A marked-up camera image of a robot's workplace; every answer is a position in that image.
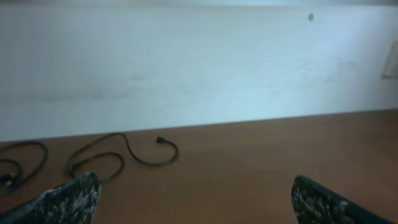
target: brown surface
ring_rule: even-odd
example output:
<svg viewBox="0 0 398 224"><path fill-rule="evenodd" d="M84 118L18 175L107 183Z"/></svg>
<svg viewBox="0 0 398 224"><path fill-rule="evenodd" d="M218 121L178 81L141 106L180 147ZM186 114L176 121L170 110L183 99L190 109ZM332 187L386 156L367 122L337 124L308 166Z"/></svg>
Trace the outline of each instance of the brown surface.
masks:
<svg viewBox="0 0 398 224"><path fill-rule="evenodd" d="M172 153L155 145L158 135L180 146L181 157L170 166L140 165L118 138L95 150L111 149L126 160L121 176L103 185L95 223L297 223L290 204L297 174L398 222L398 110L128 134L145 159ZM67 156L97 137L44 140L45 169L1 198L0 210L66 181ZM117 166L111 159L90 165L99 175Z"/></svg>

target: black cable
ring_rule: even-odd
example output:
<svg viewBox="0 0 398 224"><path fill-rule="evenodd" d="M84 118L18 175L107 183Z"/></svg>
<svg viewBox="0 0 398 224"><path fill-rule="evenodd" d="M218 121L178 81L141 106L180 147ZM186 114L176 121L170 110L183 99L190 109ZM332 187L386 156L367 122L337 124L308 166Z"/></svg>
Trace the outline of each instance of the black cable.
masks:
<svg viewBox="0 0 398 224"><path fill-rule="evenodd" d="M11 149L15 149L18 147L25 147L25 146L39 146L41 148L41 150L43 150L42 160L30 174L28 174L24 179L19 180L19 179L21 179L22 174L23 174L21 164L12 159L0 159L0 163L12 164L17 169L16 174L6 174L6 175L0 176L0 182L6 183L5 188L3 188L3 190L0 192L0 196L4 196L4 195L7 195L7 194L15 191L16 189L18 189L19 187L24 185L26 182L28 182L31 178L33 178L37 173L39 173L39 171L41 169L43 169L43 166L49 156L49 150L41 142L27 141L27 142L15 143L15 144L11 144L11 145L0 148L0 152L5 152L5 151L11 150Z"/></svg>
<svg viewBox="0 0 398 224"><path fill-rule="evenodd" d="M140 162L141 164L144 164L144 165L147 165L147 166L165 166L165 165L167 165L167 164L172 163L174 160L176 160L176 158L178 157L178 154L179 154L178 147L177 147L176 144L174 144L173 142L170 142L170 141L168 141L168 140L166 140L166 139L164 139L164 138L162 138L162 137L158 137L158 138L156 139L156 142L157 142L157 143L166 143L166 144L169 144L169 145L173 146L173 148L175 149L175 153L174 153L174 155L173 155L170 159L168 159L168 160L166 160L166 161L163 161L163 162L147 162L147 161L145 161L145 160L142 160L142 159L138 158L138 157L131 151L131 147L130 147L130 144L129 144L129 140L127 139L127 136L126 136L125 134L123 134L123 133L107 134L107 135L105 135L105 136L103 136L103 137L101 137L101 138L99 138L99 139L97 139L97 140L95 140L95 141L93 141L93 142L91 142L91 143L89 143L89 144L83 146L82 148L80 148L79 150L77 150L76 152L74 152L74 153L68 158L68 160L67 160L67 173L68 173L71 177L75 178L76 175L75 175L74 171L75 171L77 168L79 168L80 166L82 166L83 164L86 164L86 163L92 161L93 159L97 159L97 158L99 158L99 157L104 157L104 156L116 156L116 157L120 160L120 162L121 162L121 165L120 165L119 169L118 169L114 174L112 174L111 176L109 176L108 178L105 178L105 179L99 180L99 181L100 181L100 182L109 182L110 180L116 178L116 177L123 171L123 169L124 169L124 159L123 159L122 155L120 155L119 153L116 153L116 152L104 152L104 153L91 156L91 157L89 157L89 158L87 158L87 159L83 159L82 161L78 161L78 162L72 164L72 160L73 160L76 156L78 156L79 154L81 154L83 151L85 151L85 150L89 149L90 147L94 146L95 144L98 144L99 142L101 142L101 141L103 141L103 140L105 140L105 139L111 138L111 137L113 137L113 136L121 136L121 137L124 139L124 142L126 143L126 146L127 146L128 151L130 152L130 155L131 155L133 158L135 158L135 160L137 160L138 162Z"/></svg>

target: wooden table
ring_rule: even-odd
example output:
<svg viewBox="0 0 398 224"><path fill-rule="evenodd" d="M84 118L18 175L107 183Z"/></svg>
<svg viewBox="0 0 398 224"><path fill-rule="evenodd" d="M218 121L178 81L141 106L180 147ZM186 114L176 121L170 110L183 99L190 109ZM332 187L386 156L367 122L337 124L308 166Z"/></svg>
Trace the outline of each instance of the wooden table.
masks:
<svg viewBox="0 0 398 224"><path fill-rule="evenodd" d="M167 167L135 161L120 138L90 153L121 153L126 168L103 184L94 223L296 223L290 190L306 175L376 214L398 222L398 110L311 116L127 134L134 152L159 161L172 154L160 135L178 144L180 159ZM67 157L101 135L44 139L50 149L43 171L0 198L12 208L68 180ZM40 154L19 149L1 157L29 170ZM112 158L85 168L104 177Z"/></svg>

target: light switch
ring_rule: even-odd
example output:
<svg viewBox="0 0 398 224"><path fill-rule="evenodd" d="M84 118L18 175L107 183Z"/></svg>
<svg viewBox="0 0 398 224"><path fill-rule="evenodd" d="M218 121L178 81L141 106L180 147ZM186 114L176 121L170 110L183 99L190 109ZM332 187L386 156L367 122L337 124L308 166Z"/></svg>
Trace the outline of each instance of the light switch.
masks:
<svg viewBox="0 0 398 224"><path fill-rule="evenodd" d="M391 47L386 67L383 72L384 78L398 78L398 40Z"/></svg>

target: dark object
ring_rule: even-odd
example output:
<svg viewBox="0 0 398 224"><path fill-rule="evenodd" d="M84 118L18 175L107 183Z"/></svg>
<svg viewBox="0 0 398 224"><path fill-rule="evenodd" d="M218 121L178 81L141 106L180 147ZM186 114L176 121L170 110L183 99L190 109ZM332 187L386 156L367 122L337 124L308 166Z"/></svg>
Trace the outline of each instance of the dark object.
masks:
<svg viewBox="0 0 398 224"><path fill-rule="evenodd" d="M20 186L22 186L26 182L28 182L31 178L33 178L36 174L38 174L41 169L43 169L43 166L44 166L45 162L47 161L49 150L41 142L28 141L28 142L15 143L15 144L11 144L9 146L1 148L0 152L8 151L8 150L19 148L19 147L25 147L25 146L39 146L39 148L43 151L42 160L40 161L38 166L30 174L28 174L24 179L20 180L21 177L22 177L22 166L21 166L21 164L18 161L15 161L15 160L12 160L12 159L0 159L0 163L12 164L17 170L16 174L0 175L0 183L3 183L3 184L6 185L3 188L2 192L0 192L0 196L7 195L7 194L15 191Z"/></svg>
<svg viewBox="0 0 398 224"><path fill-rule="evenodd" d="M75 170L76 170L77 168L81 167L82 165L84 165L84 164L86 164L86 163L92 161L93 159L97 159L97 158L99 158L99 157L104 157L104 156L116 156L116 157L120 160L120 163L121 163L121 164L120 164L120 168L119 168L114 174L112 174L110 177L108 177L108 178L106 178L106 179L103 179L103 180L100 180L100 182L109 182L110 180L116 178L116 177L123 171L123 169L124 169L124 159L123 159L122 155L120 155L119 153L116 153L116 152L104 152L104 153L100 153L100 154L91 156L91 157L89 157L89 158L87 158L87 159L83 159L83 160L81 160L81 161L78 161L78 162L72 164L72 160L73 160L75 157L77 157L79 154L81 154L83 151L85 151L85 150L87 150L87 149L93 147L95 144L98 144L99 142L101 142L101 141L103 141L103 140L105 140L105 139L111 138L111 137L113 137L113 136L121 136L121 137L124 139L124 142L126 143L126 147L127 147L128 151L130 152L130 155L131 155L133 158L135 158L138 162L140 162L141 164L144 164L144 165L147 165L147 166L165 166L165 165L167 165L167 164L172 163L172 162L173 162L174 160L176 160L176 158L178 157L178 147L177 147L176 144L174 144L173 142L170 142L170 141L168 141L168 140L166 140L166 139L164 139L164 138L162 138L162 137L157 137L157 139L156 139L156 142L157 142L157 143L166 143L166 144L169 144L169 145L173 146L173 148L175 149L175 153L174 153L174 155L173 155L170 159L168 159L168 160L166 160L166 161L163 161L163 162L147 162L147 161L145 161L145 160L142 160L142 159L138 158L138 157L131 151L130 144L129 144L129 140L127 139L127 137L126 137L125 134L123 134L123 133L113 133L113 134L107 134L107 135L105 135L105 136L103 136L103 137L101 137L101 138L99 138L99 139L97 139L97 140L95 140L95 141L93 141L93 142L87 144L86 146L83 146L81 149L79 149L79 150L77 150L76 152L74 152L74 153L68 158L68 161L67 161L67 172L68 172L68 174L69 174L71 177L75 177Z"/></svg>
<svg viewBox="0 0 398 224"><path fill-rule="evenodd" d="M392 223L302 175L296 177L290 198L300 224Z"/></svg>
<svg viewBox="0 0 398 224"><path fill-rule="evenodd" d="M97 176L87 172L1 214L0 224L91 223L100 192Z"/></svg>

